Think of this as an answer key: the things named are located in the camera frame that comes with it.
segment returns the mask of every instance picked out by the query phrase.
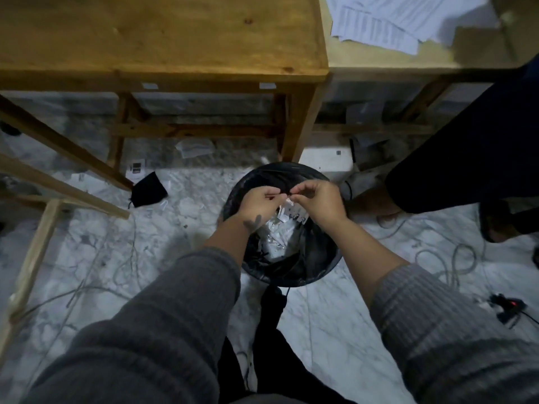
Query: table top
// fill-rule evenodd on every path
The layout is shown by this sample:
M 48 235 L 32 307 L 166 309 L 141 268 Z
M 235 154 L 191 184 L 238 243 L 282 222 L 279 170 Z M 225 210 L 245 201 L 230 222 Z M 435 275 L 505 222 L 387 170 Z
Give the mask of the table top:
M 320 0 L 320 8 L 329 69 L 336 80 L 413 80 L 475 69 L 516 68 L 539 52 L 538 0 L 518 0 L 511 5 L 505 35 L 498 29 L 459 27 L 452 47 L 428 41 L 415 56 L 354 41 L 340 42 L 330 36 L 333 20 L 325 0 Z
M 111 77 L 320 82 L 328 73 L 318 0 L 0 5 L 0 89 L 39 76 L 84 89 Z

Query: black pouch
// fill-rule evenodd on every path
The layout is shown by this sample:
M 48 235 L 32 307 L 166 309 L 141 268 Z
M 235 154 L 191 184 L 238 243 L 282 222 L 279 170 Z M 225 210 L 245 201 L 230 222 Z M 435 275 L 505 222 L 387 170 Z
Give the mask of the black pouch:
M 232 189 L 223 207 L 223 218 L 226 220 L 236 214 L 243 197 L 255 187 L 278 187 L 281 193 L 289 194 L 295 185 L 312 179 L 328 180 L 311 167 L 291 162 L 276 162 L 254 169 Z M 259 251 L 260 237 L 254 233 L 247 242 L 242 267 L 263 282 L 293 288 L 324 277 L 341 260 L 337 245 L 311 218 L 300 227 L 299 244 L 299 252 L 270 262 Z
M 166 196 L 168 196 L 168 193 L 154 171 L 133 186 L 130 199 L 135 208 L 137 208 L 159 203 Z

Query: wooden table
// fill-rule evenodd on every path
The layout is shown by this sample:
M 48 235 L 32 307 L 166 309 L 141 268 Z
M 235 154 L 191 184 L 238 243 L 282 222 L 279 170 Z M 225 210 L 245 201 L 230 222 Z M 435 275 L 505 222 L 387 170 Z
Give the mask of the wooden table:
M 428 41 L 418 55 L 330 36 L 332 18 L 320 0 L 329 70 L 338 81 L 426 83 L 398 116 L 415 120 L 455 82 L 494 82 L 539 53 L 539 0 L 493 0 L 503 30 L 457 28 L 450 48 Z
M 297 160 L 328 63 L 318 0 L 0 0 L 0 90 L 113 91 L 102 162 L 0 97 L 0 119 L 125 190 L 125 137 L 277 137 Z M 270 93 L 271 125 L 154 125 L 132 92 Z

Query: wrist tattoo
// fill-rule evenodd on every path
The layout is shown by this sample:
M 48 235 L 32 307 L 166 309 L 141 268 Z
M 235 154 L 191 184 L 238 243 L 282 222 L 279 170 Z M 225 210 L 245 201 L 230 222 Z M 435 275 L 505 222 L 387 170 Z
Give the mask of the wrist tattoo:
M 260 214 L 257 215 L 257 217 L 254 219 L 254 221 L 251 221 L 251 220 L 245 220 L 243 222 L 243 225 L 245 226 L 245 228 L 247 228 L 249 230 L 249 232 L 252 234 L 253 232 L 255 232 L 258 228 L 258 226 L 260 225 L 260 221 L 262 220 L 262 216 Z

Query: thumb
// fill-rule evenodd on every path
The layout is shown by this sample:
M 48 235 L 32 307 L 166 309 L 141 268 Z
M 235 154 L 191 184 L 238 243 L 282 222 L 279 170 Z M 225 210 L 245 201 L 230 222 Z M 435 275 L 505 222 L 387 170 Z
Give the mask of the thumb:
M 275 204 L 275 208 L 277 208 L 279 206 L 282 206 L 285 203 L 287 198 L 288 198 L 287 194 L 279 194 L 279 195 L 275 196 L 273 198 L 273 200 L 271 200 L 271 201 L 272 201 L 272 203 Z
M 308 211 L 310 205 L 310 198 L 302 196 L 301 194 L 294 194 L 293 196 L 290 196 L 290 201 L 293 203 L 300 204 L 300 206 L 302 206 Z

